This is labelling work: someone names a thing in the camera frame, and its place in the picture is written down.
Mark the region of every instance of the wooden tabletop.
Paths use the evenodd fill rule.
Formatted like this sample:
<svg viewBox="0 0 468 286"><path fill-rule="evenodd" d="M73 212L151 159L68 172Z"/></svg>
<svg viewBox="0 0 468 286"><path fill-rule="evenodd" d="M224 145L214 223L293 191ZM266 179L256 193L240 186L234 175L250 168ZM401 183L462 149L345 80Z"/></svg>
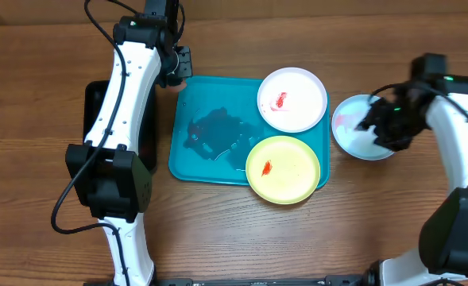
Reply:
<svg viewBox="0 0 468 286"><path fill-rule="evenodd" d="M112 24L105 24L111 30ZM189 22L196 75L264 78L289 66L325 84L331 110L408 79L424 52L468 75L468 14ZM0 285L81 285L113 275L102 230L62 235L50 213L69 181L64 153L82 136L83 95L110 77L113 50L92 25L0 27ZM177 95L158 90L158 171L145 234L160 278L321 277L361 273L416 247L445 199L433 134L388 160L356 160L331 140L331 178L277 206L249 187L187 183L168 170ZM92 223L71 192L58 223Z"/></svg>

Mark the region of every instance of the rectangular tray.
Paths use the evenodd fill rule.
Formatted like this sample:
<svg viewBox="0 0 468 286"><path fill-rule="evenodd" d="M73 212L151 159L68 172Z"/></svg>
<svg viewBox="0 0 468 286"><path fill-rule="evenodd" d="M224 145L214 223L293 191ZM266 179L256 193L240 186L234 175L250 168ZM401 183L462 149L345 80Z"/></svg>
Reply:
<svg viewBox="0 0 468 286"><path fill-rule="evenodd" d="M284 133L267 124L258 111L261 79L195 76L187 83L177 101L168 160L177 179L246 186L249 151L268 137L286 135L309 145L319 158L317 188L329 180L329 106L313 128Z"/></svg>

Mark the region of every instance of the red food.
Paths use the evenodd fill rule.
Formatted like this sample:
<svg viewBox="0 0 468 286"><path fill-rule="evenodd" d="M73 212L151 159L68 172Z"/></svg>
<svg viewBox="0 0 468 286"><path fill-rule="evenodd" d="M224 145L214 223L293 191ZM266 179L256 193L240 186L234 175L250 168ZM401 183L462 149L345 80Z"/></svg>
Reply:
<svg viewBox="0 0 468 286"><path fill-rule="evenodd" d="M265 162L264 170L262 171L262 176L268 175L272 169L273 166L271 165L271 160L268 160L267 162Z"/></svg>
<svg viewBox="0 0 468 286"><path fill-rule="evenodd" d="M278 106L278 108L281 108L283 106L283 101L286 98L287 98L287 93L286 92L281 92L280 95L278 95L278 100L276 101L276 106Z"/></svg>

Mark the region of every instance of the yellow plate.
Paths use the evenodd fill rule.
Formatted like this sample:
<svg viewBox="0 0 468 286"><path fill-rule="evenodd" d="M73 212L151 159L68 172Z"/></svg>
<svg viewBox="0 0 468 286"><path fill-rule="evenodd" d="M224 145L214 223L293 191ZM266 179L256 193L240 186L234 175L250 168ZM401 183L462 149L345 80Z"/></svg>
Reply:
<svg viewBox="0 0 468 286"><path fill-rule="evenodd" d="M298 203L319 185L320 163L304 142L275 136L253 147L246 161L246 175L253 190L269 202Z"/></svg>

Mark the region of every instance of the white plate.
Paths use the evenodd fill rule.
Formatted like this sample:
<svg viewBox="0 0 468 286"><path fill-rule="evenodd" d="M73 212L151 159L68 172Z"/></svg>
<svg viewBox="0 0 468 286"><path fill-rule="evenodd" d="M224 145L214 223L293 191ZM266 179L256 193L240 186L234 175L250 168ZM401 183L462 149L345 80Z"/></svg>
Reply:
<svg viewBox="0 0 468 286"><path fill-rule="evenodd" d="M296 133L315 126L326 112L322 82L302 68L282 68L267 76L258 89L258 110L272 127Z"/></svg>
<svg viewBox="0 0 468 286"><path fill-rule="evenodd" d="M331 128L339 146L350 155L363 160L382 160L394 154L393 151L375 145L375 126L368 131L356 131L355 127L368 114L369 95L355 95L341 102L332 115ZM379 97L374 96L371 102Z"/></svg>

